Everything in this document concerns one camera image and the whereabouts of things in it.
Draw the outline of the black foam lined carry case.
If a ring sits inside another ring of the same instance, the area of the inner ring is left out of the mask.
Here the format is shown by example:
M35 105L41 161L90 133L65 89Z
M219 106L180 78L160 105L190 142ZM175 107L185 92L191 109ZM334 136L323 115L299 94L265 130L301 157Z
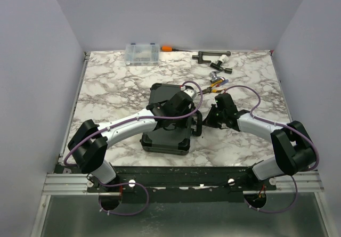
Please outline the black foam lined carry case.
M155 83L150 88L149 104L171 99L180 87L171 84ZM142 134L140 143L144 151L167 153L184 156L190 149L191 137L198 137L202 133L202 114L197 111L179 125L170 124L152 132Z

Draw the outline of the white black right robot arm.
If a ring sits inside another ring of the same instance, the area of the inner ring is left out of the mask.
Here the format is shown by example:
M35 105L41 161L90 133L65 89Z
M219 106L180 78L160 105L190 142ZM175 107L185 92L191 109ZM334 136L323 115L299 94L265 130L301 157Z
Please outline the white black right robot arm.
M203 121L205 126L250 133L273 146L274 156L253 165L251 173L246 175L245 183L249 189L259 189L267 178L292 176L299 171L310 170L309 166L317 166L319 156L316 147L301 122L272 122L248 110L238 110L228 93L216 96L215 102Z

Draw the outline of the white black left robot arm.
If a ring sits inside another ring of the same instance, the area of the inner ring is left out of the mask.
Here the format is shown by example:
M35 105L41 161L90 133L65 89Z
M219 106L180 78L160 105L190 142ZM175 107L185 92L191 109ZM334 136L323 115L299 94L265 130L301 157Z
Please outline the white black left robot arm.
M137 134L152 132L186 120L185 115L192 111L195 97L196 92L193 89L185 89L169 100L150 104L140 112L121 120L100 124L87 120L79 127L67 147L83 174L96 177L105 191L114 191L118 178L113 166L104 159L107 149Z

